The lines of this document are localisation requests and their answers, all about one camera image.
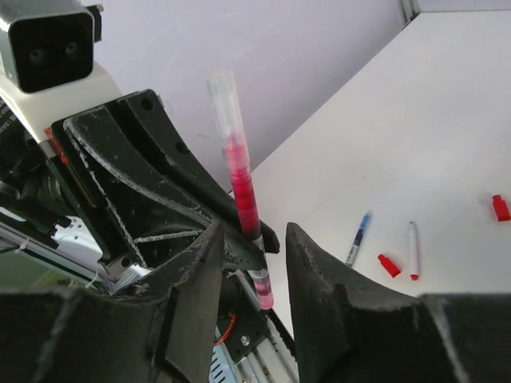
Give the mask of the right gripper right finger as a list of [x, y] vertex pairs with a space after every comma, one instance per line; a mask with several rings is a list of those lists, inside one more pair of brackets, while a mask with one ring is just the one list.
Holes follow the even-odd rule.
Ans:
[[507, 382], [510, 297], [382, 286], [286, 230], [295, 356], [302, 382]]

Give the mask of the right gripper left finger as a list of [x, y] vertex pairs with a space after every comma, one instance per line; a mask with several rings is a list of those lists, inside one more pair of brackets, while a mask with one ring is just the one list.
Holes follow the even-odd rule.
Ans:
[[206, 382], [223, 259], [224, 231], [214, 223], [110, 296], [2, 290], [2, 381]]

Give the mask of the white pen blue print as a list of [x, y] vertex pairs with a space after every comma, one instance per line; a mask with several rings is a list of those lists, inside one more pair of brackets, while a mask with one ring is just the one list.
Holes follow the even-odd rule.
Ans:
[[358, 251], [359, 251], [360, 245], [362, 243], [363, 237], [364, 237], [366, 229], [367, 229], [367, 227], [368, 227], [368, 225], [370, 223], [372, 215], [373, 215], [373, 211], [372, 210], [367, 211], [366, 214], [363, 216], [363, 218], [361, 220], [361, 223], [358, 226], [358, 230], [357, 230], [357, 232], [355, 234], [355, 238], [354, 238], [354, 240], [353, 240], [353, 242], [351, 244], [351, 248], [350, 248], [350, 251], [348, 253], [346, 262], [345, 262], [345, 264], [348, 267], [353, 267], [353, 265], [355, 263], [355, 260], [356, 260], [357, 255], [358, 255]]

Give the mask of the clear pen cap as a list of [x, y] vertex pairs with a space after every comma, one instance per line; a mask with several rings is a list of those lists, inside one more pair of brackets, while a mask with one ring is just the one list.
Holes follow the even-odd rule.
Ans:
[[234, 73], [222, 70], [207, 77], [208, 94], [223, 148], [247, 147]]
[[499, 221], [493, 208], [493, 194], [481, 193], [476, 196], [477, 216], [480, 222], [486, 226], [496, 226], [509, 223], [509, 221]]

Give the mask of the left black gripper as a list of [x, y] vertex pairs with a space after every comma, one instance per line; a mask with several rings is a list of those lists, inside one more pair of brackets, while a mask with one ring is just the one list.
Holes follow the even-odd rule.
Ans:
[[[209, 175], [150, 89], [54, 122], [51, 170], [100, 246], [101, 263], [155, 268], [213, 223], [225, 233], [224, 264], [258, 270], [262, 252], [245, 238], [234, 199]], [[267, 225], [263, 243], [279, 240]]]

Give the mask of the thin white red pen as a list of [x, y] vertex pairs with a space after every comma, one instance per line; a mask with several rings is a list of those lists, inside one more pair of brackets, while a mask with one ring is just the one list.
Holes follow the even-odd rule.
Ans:
[[418, 281], [420, 279], [420, 254], [418, 246], [418, 231], [413, 221], [409, 222], [408, 247], [410, 258], [410, 279]]

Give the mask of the aluminium rail frame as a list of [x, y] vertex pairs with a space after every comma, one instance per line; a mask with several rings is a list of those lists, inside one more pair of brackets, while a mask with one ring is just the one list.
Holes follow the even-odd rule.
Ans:
[[[139, 266], [117, 277], [97, 271], [98, 253], [85, 244], [85, 228], [76, 225], [49, 247], [18, 229], [1, 226], [1, 292], [4, 289], [81, 288], [110, 296], [154, 270]], [[212, 361], [206, 382], [295, 382], [295, 360], [286, 332], [271, 315], [256, 309], [247, 279], [235, 272], [222, 276]]]

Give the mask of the small red pen cap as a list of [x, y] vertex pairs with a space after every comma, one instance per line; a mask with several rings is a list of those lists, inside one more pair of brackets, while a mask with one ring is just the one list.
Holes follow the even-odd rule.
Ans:
[[390, 256], [380, 254], [377, 259], [390, 277], [396, 278], [402, 273], [401, 267]]

